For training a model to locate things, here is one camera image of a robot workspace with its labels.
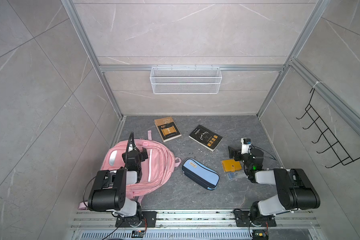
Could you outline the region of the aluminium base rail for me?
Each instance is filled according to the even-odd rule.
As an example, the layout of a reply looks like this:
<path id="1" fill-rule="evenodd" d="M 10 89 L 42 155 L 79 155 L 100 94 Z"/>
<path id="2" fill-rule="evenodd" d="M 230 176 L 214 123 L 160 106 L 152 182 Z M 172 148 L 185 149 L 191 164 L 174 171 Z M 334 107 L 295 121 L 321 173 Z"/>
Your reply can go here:
<path id="1" fill-rule="evenodd" d="M 145 219 L 151 229 L 170 228 L 247 228 L 252 221 L 249 211 L 232 209 L 204 210 L 145 210 Z M 71 229 L 109 230 L 123 224 L 122 229 L 130 225 L 121 217 L 111 213 L 77 211 L 69 221 Z M 254 228 L 275 229 L 320 229 L 320 225 L 312 211 L 295 211 L 268 217 L 267 220 L 257 219 Z"/>

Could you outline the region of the clear plastic eraser box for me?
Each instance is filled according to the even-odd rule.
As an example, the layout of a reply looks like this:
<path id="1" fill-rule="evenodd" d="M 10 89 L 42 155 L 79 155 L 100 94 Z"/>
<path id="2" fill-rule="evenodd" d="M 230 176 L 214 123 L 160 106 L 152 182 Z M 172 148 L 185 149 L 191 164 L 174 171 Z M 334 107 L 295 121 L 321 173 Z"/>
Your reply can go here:
<path id="1" fill-rule="evenodd" d="M 244 171 L 235 171 L 235 172 L 227 173 L 227 177 L 231 181 L 231 180 L 236 180 L 236 179 L 241 179 L 241 178 L 247 178 L 247 175 L 245 174 Z"/>

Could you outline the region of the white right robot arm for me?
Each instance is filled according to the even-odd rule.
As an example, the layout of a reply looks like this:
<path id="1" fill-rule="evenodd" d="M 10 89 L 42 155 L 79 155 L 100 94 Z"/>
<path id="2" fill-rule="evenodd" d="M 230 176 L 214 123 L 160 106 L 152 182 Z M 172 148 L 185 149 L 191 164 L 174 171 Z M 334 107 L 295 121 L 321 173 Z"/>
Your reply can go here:
<path id="1" fill-rule="evenodd" d="M 228 147 L 228 151 L 230 159 L 243 163 L 244 173 L 251 183 L 273 185 L 277 189 L 275 196 L 252 204 L 249 212 L 251 225 L 261 226 L 279 214 L 319 208 L 319 194 L 304 170 L 264 170 L 264 152 L 251 145 L 240 150 Z"/>

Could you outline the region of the black book yellow lettering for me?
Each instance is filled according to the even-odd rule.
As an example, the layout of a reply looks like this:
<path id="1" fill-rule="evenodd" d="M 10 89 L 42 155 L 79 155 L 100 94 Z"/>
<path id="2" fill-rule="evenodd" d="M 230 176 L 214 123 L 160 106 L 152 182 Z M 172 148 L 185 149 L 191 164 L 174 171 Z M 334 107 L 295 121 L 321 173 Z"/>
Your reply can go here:
<path id="1" fill-rule="evenodd" d="M 207 129 L 202 125 L 198 125 L 190 134 L 189 138 L 207 148 L 211 152 L 213 152 L 221 140 L 222 136 L 214 133 L 213 131 Z"/>

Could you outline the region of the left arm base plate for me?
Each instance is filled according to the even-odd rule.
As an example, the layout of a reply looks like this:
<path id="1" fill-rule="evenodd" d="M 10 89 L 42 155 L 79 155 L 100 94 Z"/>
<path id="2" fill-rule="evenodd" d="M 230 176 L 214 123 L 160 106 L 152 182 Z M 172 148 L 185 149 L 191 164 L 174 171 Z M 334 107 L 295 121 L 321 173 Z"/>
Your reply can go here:
<path id="1" fill-rule="evenodd" d="M 157 213 L 155 211 L 142 211 L 133 217 L 117 217 L 115 227 L 119 228 L 154 228 L 157 221 Z"/>

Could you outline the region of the blue pencil case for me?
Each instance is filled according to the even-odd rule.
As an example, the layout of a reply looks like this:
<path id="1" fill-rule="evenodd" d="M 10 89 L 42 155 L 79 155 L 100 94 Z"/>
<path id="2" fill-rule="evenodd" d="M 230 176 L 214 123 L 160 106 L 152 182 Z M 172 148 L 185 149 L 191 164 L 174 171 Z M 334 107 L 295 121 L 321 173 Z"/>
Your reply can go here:
<path id="1" fill-rule="evenodd" d="M 185 160 L 182 171 L 185 176 L 209 191 L 215 190 L 220 181 L 220 175 L 216 171 L 192 158 Z"/>

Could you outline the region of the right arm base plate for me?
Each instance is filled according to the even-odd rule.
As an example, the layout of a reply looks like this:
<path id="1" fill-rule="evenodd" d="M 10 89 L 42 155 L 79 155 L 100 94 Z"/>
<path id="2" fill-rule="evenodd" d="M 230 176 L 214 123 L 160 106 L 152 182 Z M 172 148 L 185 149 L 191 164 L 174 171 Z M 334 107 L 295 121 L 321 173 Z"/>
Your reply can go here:
<path id="1" fill-rule="evenodd" d="M 234 219 L 237 227 L 276 227 L 274 216 L 261 216 L 251 211 L 243 211 L 240 209 L 233 210 Z"/>

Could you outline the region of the brown and black book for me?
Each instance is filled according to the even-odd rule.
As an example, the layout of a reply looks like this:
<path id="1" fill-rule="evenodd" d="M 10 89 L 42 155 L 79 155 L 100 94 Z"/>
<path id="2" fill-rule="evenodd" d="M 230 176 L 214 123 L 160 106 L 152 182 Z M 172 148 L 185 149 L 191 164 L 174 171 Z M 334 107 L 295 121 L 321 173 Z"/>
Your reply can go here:
<path id="1" fill-rule="evenodd" d="M 172 117 L 155 119 L 154 122 L 163 142 L 167 142 L 182 136 Z"/>

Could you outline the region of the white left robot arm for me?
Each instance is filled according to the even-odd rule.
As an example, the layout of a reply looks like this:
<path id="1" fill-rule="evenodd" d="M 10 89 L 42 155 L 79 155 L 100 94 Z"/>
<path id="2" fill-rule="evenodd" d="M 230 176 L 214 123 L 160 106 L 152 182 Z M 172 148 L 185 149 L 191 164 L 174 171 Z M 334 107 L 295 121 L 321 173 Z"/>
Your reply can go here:
<path id="1" fill-rule="evenodd" d="M 90 180 L 93 183 L 88 199 L 83 199 L 84 206 L 94 212 L 110 212 L 118 223 L 127 223 L 133 228 L 143 222 L 141 205 L 127 198 L 127 185 L 141 181 L 142 162 L 148 158 L 147 150 L 128 147 L 122 154 L 124 167 L 115 171 L 101 170 Z"/>

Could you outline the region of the pink school backpack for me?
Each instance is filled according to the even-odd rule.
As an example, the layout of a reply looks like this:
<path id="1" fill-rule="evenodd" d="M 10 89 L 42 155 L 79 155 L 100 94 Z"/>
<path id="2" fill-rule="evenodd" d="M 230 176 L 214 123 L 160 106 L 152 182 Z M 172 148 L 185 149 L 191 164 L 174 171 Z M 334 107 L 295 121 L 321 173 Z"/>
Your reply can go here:
<path id="1" fill-rule="evenodd" d="M 175 168 L 181 163 L 181 159 L 163 144 L 151 139 L 135 139 L 134 135 L 126 141 L 121 141 L 112 147 L 103 161 L 101 170 L 115 171 L 124 167 L 122 154 L 126 152 L 128 143 L 135 142 L 137 148 L 147 149 L 149 158 L 142 162 L 142 178 L 137 184 L 127 185 L 127 198 L 141 204 L 142 198 L 163 186 L 171 177 Z M 79 205 L 80 209 L 86 208 L 83 202 Z"/>

